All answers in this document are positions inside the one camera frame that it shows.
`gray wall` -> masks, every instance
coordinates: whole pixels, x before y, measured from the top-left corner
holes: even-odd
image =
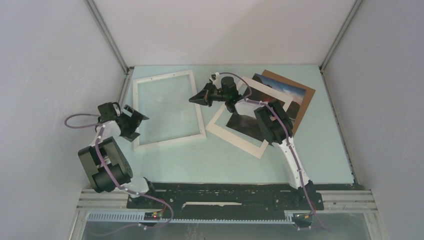
[[[326,69],[390,239],[423,239],[424,1],[366,0]]]
[[[65,239],[94,130],[63,121],[116,100],[123,72],[83,0],[2,0],[0,33],[0,238]]]

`white wall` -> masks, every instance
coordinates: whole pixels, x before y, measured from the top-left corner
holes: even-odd
[[[123,72],[83,0],[2,0],[0,19],[0,238],[65,239],[94,130],[63,121],[115,101]]]
[[[97,0],[129,66],[321,64],[354,0]]]
[[[424,1],[367,0],[326,70],[390,239],[423,239]]]

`gray floor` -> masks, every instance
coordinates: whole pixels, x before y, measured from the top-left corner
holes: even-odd
[[[170,223],[159,229],[143,230],[129,227],[109,236],[96,237],[91,233],[108,233],[128,225],[121,222],[88,222],[84,240],[369,240],[362,214],[320,214],[332,233],[320,229],[301,230],[288,224],[185,224]]]

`robotic arm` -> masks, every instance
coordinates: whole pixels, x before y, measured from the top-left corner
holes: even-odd
[[[220,82],[218,77],[218,72],[213,74],[205,87],[191,97],[189,102],[209,107],[212,106],[213,101],[225,102],[230,113],[257,119],[260,132],[266,141],[285,155],[289,185],[297,190],[305,185],[309,190],[313,183],[299,160],[294,146],[293,124],[280,102],[277,100],[257,102],[244,98],[239,94],[232,77],[223,77]]]

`white picture frame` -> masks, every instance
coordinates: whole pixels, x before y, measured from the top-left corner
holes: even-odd
[[[269,86],[266,86],[264,84],[261,84],[253,79],[250,79],[248,77],[243,77],[243,80],[246,81],[247,84],[253,89],[256,89],[262,93],[268,94],[271,97],[274,97],[278,100],[283,101],[285,104],[282,106],[284,111],[287,111],[289,108],[290,103],[292,102],[293,98],[289,95],[286,95],[278,90],[275,90]],[[240,90],[240,88],[245,84],[243,81],[239,81],[237,83],[237,90]],[[236,134],[228,131],[227,129],[216,125],[217,120],[220,118],[220,116],[223,114],[224,111],[227,110],[227,107],[225,104],[222,104],[222,106],[218,109],[216,114],[212,117],[210,122],[206,126],[206,130],[219,138],[229,142],[230,144],[238,147],[239,149],[257,157],[260,159],[262,155],[265,152],[265,149],[268,146],[268,142],[264,140],[260,146],[256,146],[255,144],[237,136]]]
[[[176,78],[176,77],[181,77],[181,76],[188,76],[189,77],[190,85],[191,85],[191,92],[192,92],[193,95],[197,94],[195,77],[194,77],[192,70],[178,71],[178,72],[172,72],[172,73],[167,73],[167,74],[161,74],[161,75],[156,75],[156,76],[149,76],[149,77],[134,79],[132,81],[133,108],[136,111],[139,111],[139,87],[138,87],[139,84],[148,83],[148,82],[152,82],[152,81],[159,81],[159,80],[164,80],[164,79],[170,79],[170,78]],[[141,144],[141,145],[140,145],[140,137],[137,137],[133,141],[134,151],[143,150],[143,149],[150,149],[150,148],[154,148],[154,147],[170,145],[170,144],[175,144],[175,143],[180,143],[180,142],[185,142],[185,141],[205,139],[206,138],[205,124],[203,122],[203,117],[202,117],[202,112],[201,112],[200,106],[198,104],[195,104],[194,107],[195,107],[195,112],[196,112],[196,116],[197,116],[199,131],[200,131],[199,134],[189,135],[189,136],[184,136],[184,137],[179,137],[179,138],[174,138],[174,139],[169,139],[169,140],[164,140],[164,141],[152,142],[152,143],[147,143],[147,144]]]

